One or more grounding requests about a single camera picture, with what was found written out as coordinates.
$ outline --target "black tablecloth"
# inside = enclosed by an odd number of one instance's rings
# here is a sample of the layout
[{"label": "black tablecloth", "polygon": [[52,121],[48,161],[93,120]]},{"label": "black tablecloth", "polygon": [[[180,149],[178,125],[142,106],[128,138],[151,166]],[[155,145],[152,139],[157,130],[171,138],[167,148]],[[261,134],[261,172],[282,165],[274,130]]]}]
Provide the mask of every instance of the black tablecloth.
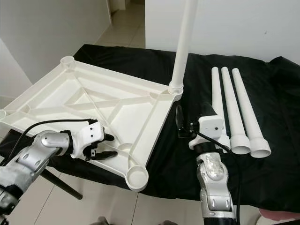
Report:
[{"label": "black tablecloth", "polygon": [[[175,53],[84,45],[75,59],[168,85]],[[188,140],[177,138],[175,108],[177,104],[182,105],[186,124],[197,120],[201,103],[211,102],[214,66],[240,69],[262,133],[272,149],[272,154],[262,159],[249,154],[237,156],[243,170],[241,203],[300,212],[300,67],[282,57],[265,63],[240,56],[189,54],[182,99],[173,104],[166,119],[147,165],[149,183],[142,193],[199,200],[195,153],[188,148]],[[19,135],[16,131],[9,132],[1,143],[1,155],[7,155]],[[31,142],[29,138],[26,141],[23,146]],[[235,202],[236,166],[227,154],[222,160],[229,171],[228,187]],[[123,178],[80,159],[53,157],[49,165],[63,173],[128,188]]]}]

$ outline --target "white pole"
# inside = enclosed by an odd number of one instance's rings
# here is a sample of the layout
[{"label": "white pole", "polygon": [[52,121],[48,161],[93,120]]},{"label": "white pole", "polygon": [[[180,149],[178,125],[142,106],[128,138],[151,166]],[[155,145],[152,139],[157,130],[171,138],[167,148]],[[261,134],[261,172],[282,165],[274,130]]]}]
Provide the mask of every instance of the white pole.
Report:
[{"label": "white pole", "polygon": [[174,95],[180,95],[180,97],[183,93],[183,77],[188,60],[188,47],[192,36],[194,20],[197,11],[197,3],[198,0],[186,0],[179,34],[174,70],[172,80],[169,85],[169,92]]},{"label": "white pole", "polygon": [[236,93],[238,95],[240,109],[243,115],[245,127],[250,139],[251,156],[255,158],[267,157],[271,154],[268,142],[263,138],[255,113],[251,106],[239,69],[232,70]]},{"label": "white pole", "polygon": [[247,154],[250,152],[250,142],[245,134],[238,103],[234,95],[233,85],[231,83],[227,67],[223,67],[221,72],[231,133],[231,149],[232,152],[236,154]]},{"label": "white pole", "polygon": [[212,91],[212,108],[223,119],[222,135],[218,139],[218,142],[220,142],[221,144],[230,148],[230,141],[229,141],[229,137],[227,136],[227,133],[226,133],[226,125],[225,125],[225,119],[224,119],[224,110],[223,110],[220,78],[219,78],[219,69],[217,67],[214,67],[211,69],[211,91]]}]

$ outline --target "black cable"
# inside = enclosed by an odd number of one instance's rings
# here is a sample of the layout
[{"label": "black cable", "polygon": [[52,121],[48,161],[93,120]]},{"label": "black cable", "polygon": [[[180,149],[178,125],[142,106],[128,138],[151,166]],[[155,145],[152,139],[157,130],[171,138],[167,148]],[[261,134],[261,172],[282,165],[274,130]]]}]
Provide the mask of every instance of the black cable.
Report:
[{"label": "black cable", "polygon": [[34,127],[41,125],[41,124],[46,124],[46,123],[59,123],[59,122],[85,122],[88,121],[89,124],[96,122],[97,120],[92,120],[92,119],[82,119],[82,120],[74,120],[74,119],[64,119],[64,120],[46,120],[46,121],[42,121],[39,123],[35,123],[33,125],[31,125],[30,127],[28,127],[19,137],[19,139],[17,140],[17,142],[15,143],[14,148],[11,150],[9,156],[7,158],[5,158],[1,163],[0,166],[6,165],[13,157],[14,152],[16,151],[18,145],[20,144],[21,140],[26,136],[26,134],[33,129]]},{"label": "black cable", "polygon": [[237,169],[238,169],[238,176],[239,176],[239,181],[238,181],[238,197],[237,197],[237,204],[236,204],[236,221],[237,224],[240,225],[240,192],[241,192],[241,181],[242,181],[242,170],[240,168],[240,164],[238,162],[238,159],[236,158],[235,154],[225,145],[222,145],[221,143],[219,143],[218,141],[200,133],[197,132],[197,134],[201,137],[203,137],[204,139],[214,143],[215,145],[221,147],[222,149],[224,149],[235,161]]}]

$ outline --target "white wall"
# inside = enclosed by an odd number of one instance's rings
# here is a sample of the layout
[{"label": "white wall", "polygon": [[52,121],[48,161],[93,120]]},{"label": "white wall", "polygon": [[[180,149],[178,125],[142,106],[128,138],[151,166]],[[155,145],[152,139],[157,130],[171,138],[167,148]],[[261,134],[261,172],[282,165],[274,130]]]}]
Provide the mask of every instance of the white wall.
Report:
[{"label": "white wall", "polygon": [[0,0],[0,36],[33,83],[109,24],[106,0]]},{"label": "white wall", "polygon": [[[146,0],[146,48],[175,51],[184,0]],[[199,0],[190,51],[300,64],[299,0]]]},{"label": "white wall", "polygon": [[0,39],[0,109],[1,96],[15,98],[31,86],[28,77]]}]

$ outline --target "black tripod leg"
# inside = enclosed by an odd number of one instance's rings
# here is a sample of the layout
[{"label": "black tripod leg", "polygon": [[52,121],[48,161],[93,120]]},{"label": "black tripod leg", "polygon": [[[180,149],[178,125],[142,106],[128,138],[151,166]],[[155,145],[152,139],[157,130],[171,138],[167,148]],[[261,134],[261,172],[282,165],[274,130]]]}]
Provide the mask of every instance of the black tripod leg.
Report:
[{"label": "black tripod leg", "polygon": [[82,199],[83,195],[75,191],[71,188],[68,184],[63,182],[57,176],[49,172],[48,170],[44,169],[41,173],[41,176],[44,177],[46,180],[50,181],[51,183],[55,184],[56,186],[60,187],[64,191],[68,192],[70,195],[74,196],[77,199]]}]

